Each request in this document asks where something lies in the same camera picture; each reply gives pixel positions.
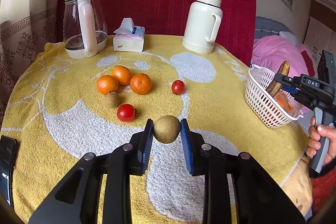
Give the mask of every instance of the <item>red sleeve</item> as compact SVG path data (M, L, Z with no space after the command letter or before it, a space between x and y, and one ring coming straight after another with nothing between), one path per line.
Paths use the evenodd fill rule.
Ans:
M334 168L323 177L312 179L311 181L314 201L311 209L314 216L323 207L336 186L336 169Z

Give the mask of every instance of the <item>human hand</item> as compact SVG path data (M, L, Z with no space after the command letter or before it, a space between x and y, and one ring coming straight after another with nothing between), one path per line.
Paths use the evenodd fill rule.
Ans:
M320 125L316 130L315 117L313 116L310 119L311 127L309 127L309 138L308 138L308 147L306 148L306 154L309 157L312 157L316 154L316 150L321 148L319 140L321 137L327 137L330 139L329 150L323 165L328 164L336 157L336 129L329 126Z

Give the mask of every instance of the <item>white thermos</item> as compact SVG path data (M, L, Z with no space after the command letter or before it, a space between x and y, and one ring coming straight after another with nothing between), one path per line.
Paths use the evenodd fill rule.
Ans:
M222 0L196 0L191 4L182 40L183 47L201 54L210 54L221 24Z

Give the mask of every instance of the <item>orange fruit in basket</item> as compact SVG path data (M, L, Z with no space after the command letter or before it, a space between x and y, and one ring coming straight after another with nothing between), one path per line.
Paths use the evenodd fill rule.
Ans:
M111 75L116 78L120 85L128 85L132 78L131 71L125 66L115 66L111 71Z
M152 79L144 73L139 73L132 77L130 86L135 93L146 94L152 88Z
M97 81L97 89L104 95L107 95L109 92L117 92L118 80L111 75L103 75Z
M294 107L291 106L290 101L287 97L287 95L280 90L275 96L274 96L275 101L281 106L281 108L286 111L287 113L291 112L294 110Z

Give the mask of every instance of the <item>tissue box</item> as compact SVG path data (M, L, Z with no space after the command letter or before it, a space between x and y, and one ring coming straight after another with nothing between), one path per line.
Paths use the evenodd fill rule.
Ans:
M142 52L145 28L134 26L130 35L117 33L113 37L113 49L120 52Z

